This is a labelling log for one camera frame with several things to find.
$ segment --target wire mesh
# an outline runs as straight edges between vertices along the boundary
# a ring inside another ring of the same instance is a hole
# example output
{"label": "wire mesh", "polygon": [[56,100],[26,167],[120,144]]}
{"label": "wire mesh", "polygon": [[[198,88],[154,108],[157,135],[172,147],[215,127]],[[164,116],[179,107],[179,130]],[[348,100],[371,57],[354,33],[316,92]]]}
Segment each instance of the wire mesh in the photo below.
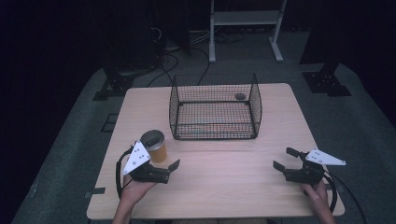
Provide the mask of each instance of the wire mesh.
{"label": "wire mesh", "polygon": [[169,122],[175,139],[252,139],[261,120],[262,100],[254,74],[173,79]]}

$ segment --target table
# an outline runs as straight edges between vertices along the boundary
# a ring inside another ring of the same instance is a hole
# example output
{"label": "table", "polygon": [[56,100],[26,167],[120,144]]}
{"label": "table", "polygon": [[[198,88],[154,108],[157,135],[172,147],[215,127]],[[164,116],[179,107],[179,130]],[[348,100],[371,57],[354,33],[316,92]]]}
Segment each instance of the table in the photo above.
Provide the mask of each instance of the table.
{"label": "table", "polygon": [[216,61],[215,52],[215,26],[219,25],[263,25],[274,24],[274,36],[269,37],[271,48],[278,63],[283,63],[283,57],[277,46],[277,37],[285,13],[287,0],[282,0],[279,10],[267,11],[215,11],[215,0],[211,1],[210,8],[210,40],[209,61]]}
{"label": "table", "polygon": [[[119,202],[116,162],[143,133],[154,129],[164,133],[168,157],[153,165],[164,168],[178,159],[181,162],[168,184],[157,185],[136,205],[132,218],[312,216],[299,185],[286,182],[272,165],[278,161],[287,168],[300,169],[300,159],[286,154],[286,147],[308,151],[317,147],[315,140],[288,84],[259,84],[259,88],[259,136],[223,141],[173,139],[168,119],[170,87],[128,90],[96,183],[97,189],[106,190],[92,195],[88,218],[114,217]],[[334,214],[344,212],[339,198]]]}

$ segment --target hand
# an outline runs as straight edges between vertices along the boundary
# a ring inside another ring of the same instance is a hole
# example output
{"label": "hand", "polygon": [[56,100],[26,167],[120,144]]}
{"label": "hand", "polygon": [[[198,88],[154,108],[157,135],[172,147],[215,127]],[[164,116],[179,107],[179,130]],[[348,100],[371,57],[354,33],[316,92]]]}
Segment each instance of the hand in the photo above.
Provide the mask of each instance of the hand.
{"label": "hand", "polygon": [[300,190],[308,194],[311,207],[315,215],[319,218],[320,223],[335,223],[335,219],[329,208],[326,186],[322,180],[314,189],[310,185],[301,184]]}
{"label": "hand", "polygon": [[156,185],[157,183],[152,182],[137,182],[132,180],[130,175],[125,175],[123,178],[124,188],[112,223],[128,224],[134,206]]}

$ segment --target cup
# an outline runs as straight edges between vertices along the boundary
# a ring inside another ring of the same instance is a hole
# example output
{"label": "cup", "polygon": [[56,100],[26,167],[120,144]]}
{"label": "cup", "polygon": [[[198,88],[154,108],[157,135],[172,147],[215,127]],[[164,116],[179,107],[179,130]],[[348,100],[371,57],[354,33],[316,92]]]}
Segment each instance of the cup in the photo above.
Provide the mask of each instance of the cup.
{"label": "cup", "polygon": [[142,135],[140,142],[145,146],[153,162],[160,163],[166,159],[165,136],[162,132],[148,131]]}

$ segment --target floor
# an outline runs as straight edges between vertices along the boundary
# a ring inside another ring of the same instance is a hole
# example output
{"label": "floor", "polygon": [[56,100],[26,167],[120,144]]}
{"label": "floor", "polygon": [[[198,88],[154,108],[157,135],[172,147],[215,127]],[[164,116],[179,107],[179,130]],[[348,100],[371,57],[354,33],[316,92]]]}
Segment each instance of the floor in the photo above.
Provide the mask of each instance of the floor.
{"label": "floor", "polygon": [[[278,45],[284,57],[277,63],[271,51],[270,33],[246,34],[241,41],[217,44],[217,61],[208,64],[208,45],[194,45],[191,55],[183,51],[163,57],[169,76],[196,74],[255,73],[259,83],[288,83],[304,113],[320,150],[336,155],[347,166],[329,166],[346,187],[336,181],[346,212],[338,223],[363,223],[352,195],[359,202],[367,223],[392,223],[396,219],[393,199],[396,187],[396,130],[361,85],[359,77],[340,64],[338,80],[351,96],[331,97],[312,93],[302,72],[318,71],[322,64],[300,65],[308,32],[281,32]],[[170,79],[161,68],[138,77],[133,88],[168,86]],[[88,220],[86,211],[96,178],[111,138],[102,128],[109,114],[120,111],[123,98],[94,101],[106,75],[102,69],[92,78],[76,100],[73,109],[52,146],[13,223],[101,223]],[[271,217],[275,223],[318,223],[314,217]],[[134,223],[153,223],[138,221]]]}

